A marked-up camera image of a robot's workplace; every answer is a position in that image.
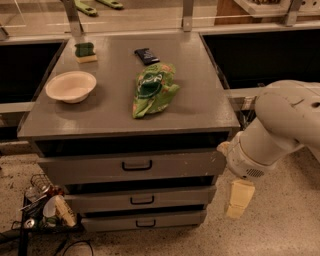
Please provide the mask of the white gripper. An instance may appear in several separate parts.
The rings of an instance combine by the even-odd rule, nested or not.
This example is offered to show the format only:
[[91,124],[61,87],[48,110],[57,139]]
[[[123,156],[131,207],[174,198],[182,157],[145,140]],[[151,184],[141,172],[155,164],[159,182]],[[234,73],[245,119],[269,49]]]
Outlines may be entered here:
[[238,132],[230,143],[224,141],[217,146],[217,151],[226,156],[228,169],[241,178],[231,182],[230,199],[226,211],[226,215],[230,218],[240,218],[243,215],[255,192],[253,182],[276,167],[276,164],[262,165],[247,156],[241,147],[241,135],[242,133]]

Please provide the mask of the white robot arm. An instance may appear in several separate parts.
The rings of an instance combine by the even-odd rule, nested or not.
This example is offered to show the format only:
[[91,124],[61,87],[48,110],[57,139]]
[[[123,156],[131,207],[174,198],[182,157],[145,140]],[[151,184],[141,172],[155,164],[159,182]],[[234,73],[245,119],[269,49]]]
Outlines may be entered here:
[[255,119],[217,150],[237,177],[231,182],[226,215],[239,218],[255,192],[255,182],[284,156],[303,147],[320,148],[320,83],[280,80],[263,87]]

